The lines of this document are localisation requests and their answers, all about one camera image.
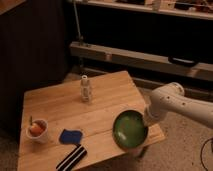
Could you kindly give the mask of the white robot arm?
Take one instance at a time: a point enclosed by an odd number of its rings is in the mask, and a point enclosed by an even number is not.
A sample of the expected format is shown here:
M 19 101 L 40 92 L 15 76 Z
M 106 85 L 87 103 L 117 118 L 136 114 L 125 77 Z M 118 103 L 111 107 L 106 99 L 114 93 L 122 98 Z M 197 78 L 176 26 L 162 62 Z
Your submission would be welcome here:
M 168 112 L 175 112 L 213 129 L 213 103 L 185 97 L 182 85 L 172 82 L 150 93 L 150 104 L 144 111 L 144 124 L 162 121 Z

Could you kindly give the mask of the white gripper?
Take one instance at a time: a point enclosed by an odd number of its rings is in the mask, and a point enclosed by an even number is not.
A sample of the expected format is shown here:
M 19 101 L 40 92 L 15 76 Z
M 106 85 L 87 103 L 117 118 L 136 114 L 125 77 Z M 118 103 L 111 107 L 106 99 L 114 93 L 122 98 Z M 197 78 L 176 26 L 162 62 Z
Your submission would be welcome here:
M 144 124 L 150 127 L 158 122 L 162 121 L 166 117 L 166 111 L 163 109 L 157 109 L 155 106 L 148 105 L 144 111 Z

